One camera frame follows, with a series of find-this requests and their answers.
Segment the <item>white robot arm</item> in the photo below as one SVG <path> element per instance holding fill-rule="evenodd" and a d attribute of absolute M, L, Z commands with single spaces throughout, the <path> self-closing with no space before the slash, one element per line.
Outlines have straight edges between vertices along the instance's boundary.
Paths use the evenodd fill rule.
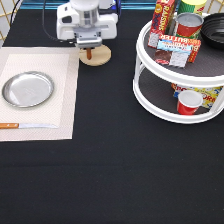
<path fill-rule="evenodd" d="M 100 0 L 69 0 L 57 8 L 57 38 L 80 49 L 100 47 L 117 36 L 118 15 L 99 14 Z"/>

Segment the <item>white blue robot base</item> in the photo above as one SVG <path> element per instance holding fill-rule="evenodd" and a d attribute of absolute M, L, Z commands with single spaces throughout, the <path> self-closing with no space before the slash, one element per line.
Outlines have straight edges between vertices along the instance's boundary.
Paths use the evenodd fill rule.
<path fill-rule="evenodd" d="M 121 6 L 121 0 L 99 0 L 100 9 L 115 8 L 118 9 Z"/>

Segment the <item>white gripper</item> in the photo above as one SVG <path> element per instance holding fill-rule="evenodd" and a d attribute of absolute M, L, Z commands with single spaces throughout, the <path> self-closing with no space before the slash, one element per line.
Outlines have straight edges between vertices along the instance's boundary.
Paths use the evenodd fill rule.
<path fill-rule="evenodd" d="M 99 14 L 98 3 L 65 3 L 57 8 L 57 38 L 74 41 L 80 51 L 98 49 L 104 39 L 117 36 L 118 15 Z"/>

